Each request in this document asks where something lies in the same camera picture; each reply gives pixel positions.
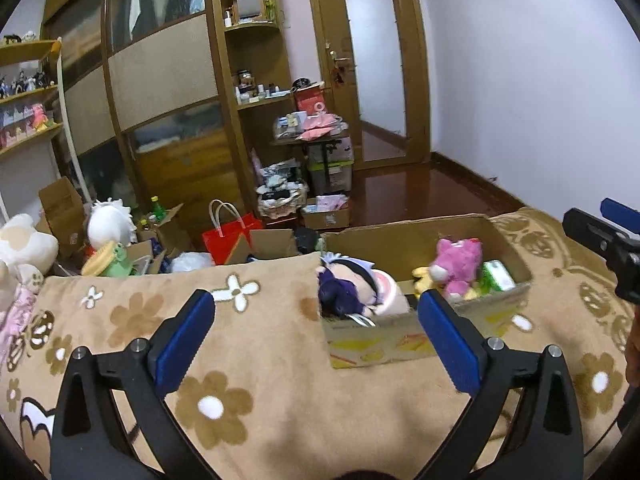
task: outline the wooden door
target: wooden door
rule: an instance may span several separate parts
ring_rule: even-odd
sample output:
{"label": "wooden door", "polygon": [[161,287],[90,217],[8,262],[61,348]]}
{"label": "wooden door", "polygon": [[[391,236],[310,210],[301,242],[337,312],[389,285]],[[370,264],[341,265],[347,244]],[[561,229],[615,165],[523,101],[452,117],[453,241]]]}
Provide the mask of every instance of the wooden door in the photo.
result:
{"label": "wooden door", "polygon": [[331,82],[332,111],[350,124],[355,169],[426,160],[430,105],[418,0],[312,0],[312,7],[322,77]]}

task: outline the beige blanket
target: beige blanket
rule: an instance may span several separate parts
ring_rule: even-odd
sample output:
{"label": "beige blanket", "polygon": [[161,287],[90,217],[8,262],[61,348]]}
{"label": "beige blanket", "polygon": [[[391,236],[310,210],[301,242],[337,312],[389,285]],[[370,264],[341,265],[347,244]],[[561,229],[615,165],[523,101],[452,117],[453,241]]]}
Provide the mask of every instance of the beige blanket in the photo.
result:
{"label": "beige blanket", "polygon": [[[613,294],[604,263],[565,239],[549,216],[525,209],[495,222],[534,275],[529,304],[504,338],[531,351],[562,347],[587,448],[622,405],[622,351],[633,309]],[[149,336],[203,288],[216,291],[216,322],[166,402],[222,478],[327,480],[369,469],[411,479],[468,397],[455,391],[437,358],[332,369],[318,322],[317,265],[312,254],[126,280],[49,278],[34,321],[1,371],[0,413],[49,475],[54,407],[72,349],[110,352]],[[130,429],[130,410],[117,398]],[[516,399],[510,396],[481,463],[499,448]],[[593,454],[595,462],[616,431]],[[135,445],[142,460],[157,465],[141,436]]]}

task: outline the green glass bottle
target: green glass bottle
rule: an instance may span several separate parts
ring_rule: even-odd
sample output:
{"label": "green glass bottle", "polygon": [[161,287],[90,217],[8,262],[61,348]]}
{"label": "green glass bottle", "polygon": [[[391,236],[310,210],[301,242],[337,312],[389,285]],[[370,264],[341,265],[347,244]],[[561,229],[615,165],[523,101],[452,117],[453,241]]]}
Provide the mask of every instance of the green glass bottle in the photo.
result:
{"label": "green glass bottle", "polygon": [[166,216],[166,211],[164,207],[162,207],[160,205],[160,202],[158,202],[157,196],[151,197],[151,203],[154,206],[154,215],[156,215],[158,222],[161,222],[162,220],[164,220],[164,217]]}

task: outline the metal screw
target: metal screw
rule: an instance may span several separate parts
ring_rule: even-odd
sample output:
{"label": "metal screw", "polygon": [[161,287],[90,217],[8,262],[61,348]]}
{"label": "metal screw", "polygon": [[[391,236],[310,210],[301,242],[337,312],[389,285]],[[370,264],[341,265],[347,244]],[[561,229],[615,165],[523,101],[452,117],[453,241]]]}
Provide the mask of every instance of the metal screw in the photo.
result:
{"label": "metal screw", "polygon": [[551,354],[551,357],[560,357],[562,355],[562,350],[559,346],[551,345],[549,347],[549,353]]}
{"label": "metal screw", "polygon": [[146,348],[146,339],[139,337],[138,339],[134,339],[129,345],[136,354],[138,352],[142,352]]}
{"label": "metal screw", "polygon": [[499,337],[490,337],[486,340],[491,350],[502,350],[504,348],[504,341]]}
{"label": "metal screw", "polygon": [[86,346],[79,346],[78,348],[76,348],[73,352],[73,358],[74,359],[82,359],[85,355],[86,355],[86,351],[88,350],[88,348]]}

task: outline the baseboard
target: baseboard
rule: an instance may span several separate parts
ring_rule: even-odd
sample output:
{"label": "baseboard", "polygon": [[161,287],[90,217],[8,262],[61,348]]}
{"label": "baseboard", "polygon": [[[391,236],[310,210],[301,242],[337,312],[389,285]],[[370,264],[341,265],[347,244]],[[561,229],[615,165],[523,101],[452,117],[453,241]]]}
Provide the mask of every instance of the baseboard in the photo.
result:
{"label": "baseboard", "polygon": [[367,133],[370,133],[374,137],[379,138],[380,140],[384,140],[387,144],[391,144],[400,150],[404,150],[406,152],[407,140],[406,137],[399,136],[398,134],[393,133],[391,130],[387,130],[386,128],[381,128],[376,124],[369,123],[369,121],[360,121],[362,124],[362,130],[366,130]]}
{"label": "baseboard", "polygon": [[465,180],[475,184],[485,192],[491,193],[504,203],[509,204],[510,207],[513,207],[514,211],[527,206],[518,197],[513,196],[511,193],[503,190],[499,186],[496,186],[493,182],[485,179],[475,171],[470,170],[466,166],[463,166],[440,152],[431,152],[431,164],[433,166],[441,166],[443,169],[449,171],[449,173],[456,174],[460,178],[464,178]]}

